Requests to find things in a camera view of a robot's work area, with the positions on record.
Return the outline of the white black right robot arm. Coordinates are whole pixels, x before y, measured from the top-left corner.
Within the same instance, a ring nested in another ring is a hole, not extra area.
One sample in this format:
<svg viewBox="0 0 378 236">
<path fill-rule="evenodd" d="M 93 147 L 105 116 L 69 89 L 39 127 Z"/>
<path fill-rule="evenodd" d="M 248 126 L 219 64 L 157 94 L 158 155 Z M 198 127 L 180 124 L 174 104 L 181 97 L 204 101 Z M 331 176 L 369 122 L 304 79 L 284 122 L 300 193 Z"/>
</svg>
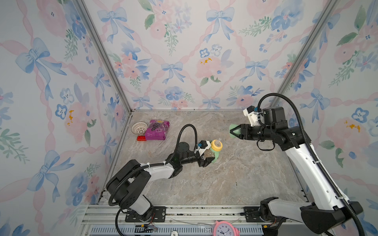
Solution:
<svg viewBox="0 0 378 236">
<path fill-rule="evenodd" d="M 306 132 L 299 126 L 289 127 L 284 109 L 266 108 L 258 113 L 254 106 L 250 106 L 244 110 L 244 115 L 249 123 L 230 125 L 230 135 L 257 143 L 271 141 L 274 146 L 279 146 L 299 170 L 313 196 L 309 203 L 270 197 L 261 201 L 258 211 L 246 211 L 245 215 L 258 216 L 265 222 L 277 220 L 278 223 L 267 226 L 266 231 L 276 231 L 290 219 L 305 224 L 315 234 L 328 234 L 332 228 L 353 220 L 358 234 L 363 236 L 365 232 L 358 217 L 363 213 L 361 204 L 351 201 L 333 181 Z"/>
</svg>

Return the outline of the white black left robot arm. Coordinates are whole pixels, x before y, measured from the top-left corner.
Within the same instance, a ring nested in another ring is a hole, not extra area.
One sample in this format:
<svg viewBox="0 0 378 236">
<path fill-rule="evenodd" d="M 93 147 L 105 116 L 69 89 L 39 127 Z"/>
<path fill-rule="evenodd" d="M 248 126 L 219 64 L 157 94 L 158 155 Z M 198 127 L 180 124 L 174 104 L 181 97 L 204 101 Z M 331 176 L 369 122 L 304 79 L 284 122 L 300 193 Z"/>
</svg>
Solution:
<svg viewBox="0 0 378 236">
<path fill-rule="evenodd" d="M 197 163 L 205 168 L 217 161 L 222 148 L 219 140 L 201 141 L 194 150 L 190 150 L 188 143 L 180 142 L 163 162 L 141 164 L 132 159 L 106 184 L 110 194 L 108 205 L 126 210 L 129 214 L 127 220 L 146 222 L 157 211 L 157 207 L 142 194 L 148 183 L 174 178 L 186 164 Z"/>
</svg>

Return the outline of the amber baby bottle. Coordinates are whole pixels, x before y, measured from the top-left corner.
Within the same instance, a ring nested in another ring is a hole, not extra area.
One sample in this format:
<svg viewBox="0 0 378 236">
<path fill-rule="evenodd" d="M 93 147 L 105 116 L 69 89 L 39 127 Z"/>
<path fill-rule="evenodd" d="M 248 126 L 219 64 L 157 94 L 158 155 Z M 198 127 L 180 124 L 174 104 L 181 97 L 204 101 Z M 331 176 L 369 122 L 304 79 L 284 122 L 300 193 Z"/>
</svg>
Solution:
<svg viewBox="0 0 378 236">
<path fill-rule="evenodd" d="M 215 158 L 215 155 L 210 149 L 208 149 L 204 152 L 204 158 Z"/>
</svg>

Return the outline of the yellow screw collar with straw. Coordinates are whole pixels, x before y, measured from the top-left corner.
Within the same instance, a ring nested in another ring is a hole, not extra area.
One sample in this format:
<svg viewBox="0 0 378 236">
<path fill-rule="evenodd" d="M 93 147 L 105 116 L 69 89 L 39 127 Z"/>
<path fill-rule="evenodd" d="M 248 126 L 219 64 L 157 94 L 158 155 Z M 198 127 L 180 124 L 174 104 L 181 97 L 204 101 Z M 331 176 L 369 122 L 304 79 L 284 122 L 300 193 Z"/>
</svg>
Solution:
<svg viewBox="0 0 378 236">
<path fill-rule="evenodd" d="M 213 152 L 220 152 L 223 149 L 223 144 L 220 140 L 213 140 L 210 149 Z"/>
</svg>

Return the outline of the green dome bottle cap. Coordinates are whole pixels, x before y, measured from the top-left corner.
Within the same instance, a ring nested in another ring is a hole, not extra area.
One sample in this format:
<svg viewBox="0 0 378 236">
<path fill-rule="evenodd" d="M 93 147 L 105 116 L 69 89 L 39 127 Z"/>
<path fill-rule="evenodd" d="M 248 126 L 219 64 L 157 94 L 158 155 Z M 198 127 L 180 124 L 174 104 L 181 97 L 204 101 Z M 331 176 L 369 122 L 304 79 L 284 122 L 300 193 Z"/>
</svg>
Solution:
<svg viewBox="0 0 378 236">
<path fill-rule="evenodd" d="M 229 126 L 229 133 L 230 133 L 230 138 L 231 138 L 231 139 L 232 139 L 232 137 L 231 137 L 232 134 L 240 134 L 240 131 L 232 131 L 232 129 L 233 129 L 235 126 L 237 126 L 237 125 L 236 125 L 236 124 L 231 124 L 231 125 Z"/>
</svg>

